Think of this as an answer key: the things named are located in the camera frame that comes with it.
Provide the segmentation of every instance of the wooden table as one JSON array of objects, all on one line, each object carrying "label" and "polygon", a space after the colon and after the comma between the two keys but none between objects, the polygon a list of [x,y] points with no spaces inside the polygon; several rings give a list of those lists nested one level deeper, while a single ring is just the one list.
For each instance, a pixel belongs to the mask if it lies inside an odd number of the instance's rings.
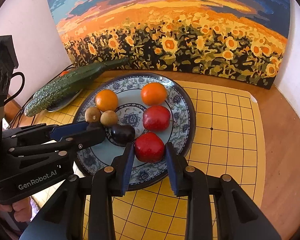
[{"label": "wooden table", "polygon": [[[102,77],[115,77],[128,72],[131,71],[108,71]],[[300,119],[284,96],[275,86],[265,90],[212,76],[151,72],[174,80],[246,90],[255,97],[260,108],[266,144],[266,181],[261,210],[282,239],[290,239],[300,225]],[[24,117],[21,124],[29,125],[31,121],[32,118]]]}]

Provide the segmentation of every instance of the logo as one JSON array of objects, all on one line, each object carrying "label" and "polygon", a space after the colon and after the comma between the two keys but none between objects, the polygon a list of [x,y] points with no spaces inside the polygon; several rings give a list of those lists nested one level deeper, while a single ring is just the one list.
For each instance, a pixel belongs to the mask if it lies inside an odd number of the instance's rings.
[{"label": "logo", "polygon": [[44,180],[46,180],[46,179],[49,179],[49,178],[51,178],[52,176],[55,176],[56,174],[57,174],[56,170],[51,171],[51,174],[46,173],[46,175],[44,175],[44,176],[42,176],[42,177],[38,177],[37,179],[31,179],[30,182],[27,182],[27,183],[25,183],[25,184],[23,184],[23,185],[20,184],[20,185],[18,186],[18,188],[19,188],[19,189],[25,189],[25,188],[27,188],[27,187],[31,187],[32,185],[37,184],[37,183],[39,183],[39,182],[41,182],[41,181],[44,181]]}]

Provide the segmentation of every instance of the sunflower painting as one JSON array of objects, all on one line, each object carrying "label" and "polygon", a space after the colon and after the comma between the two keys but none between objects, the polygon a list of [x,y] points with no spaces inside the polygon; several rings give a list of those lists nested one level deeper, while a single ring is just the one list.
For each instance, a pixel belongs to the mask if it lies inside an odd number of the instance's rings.
[{"label": "sunflower painting", "polygon": [[289,0],[48,0],[74,65],[129,57],[124,69],[213,75],[270,88]]}]

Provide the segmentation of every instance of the plate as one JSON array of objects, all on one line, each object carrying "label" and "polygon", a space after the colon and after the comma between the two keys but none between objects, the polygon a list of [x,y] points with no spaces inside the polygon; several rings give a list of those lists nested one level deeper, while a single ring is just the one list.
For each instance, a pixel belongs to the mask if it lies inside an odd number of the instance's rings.
[{"label": "plate", "polygon": [[56,103],[53,103],[51,106],[47,107],[48,112],[55,112],[58,111],[67,105],[69,105],[73,100],[77,98],[77,96],[81,93],[83,89],[81,89],[79,92],[71,93],[70,95],[65,96],[61,100],[59,100]]},{"label": "plate", "polygon": [[[136,130],[136,138],[145,133],[142,114],[148,108],[141,99],[141,89],[149,83],[159,82],[168,92],[162,104],[171,112],[170,126],[163,132],[156,133],[164,143],[172,142],[178,154],[186,155],[194,139],[196,119],[192,101],[185,90],[173,80],[155,73],[132,73],[109,80],[93,91],[78,109],[73,122],[84,120],[88,107],[95,105],[96,94],[104,89],[114,91],[118,96],[119,106],[115,110],[119,124],[130,124]],[[124,147],[116,145],[111,138],[111,129],[106,129],[106,139],[98,145],[80,150],[75,160],[83,175],[89,176],[111,165],[114,157],[122,155]],[[130,177],[129,189],[138,190],[149,187],[167,176],[165,160],[157,163],[143,163],[136,157]]]}]

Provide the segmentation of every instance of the green cucumber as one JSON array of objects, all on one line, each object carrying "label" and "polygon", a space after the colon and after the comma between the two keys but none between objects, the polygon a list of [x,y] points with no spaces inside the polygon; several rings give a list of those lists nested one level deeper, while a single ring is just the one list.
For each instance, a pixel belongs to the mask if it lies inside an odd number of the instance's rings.
[{"label": "green cucumber", "polygon": [[76,68],[40,88],[26,105],[24,113],[28,117],[34,116],[64,96],[90,85],[103,72],[127,63],[128,58],[126,57],[111,61],[95,62]]}]

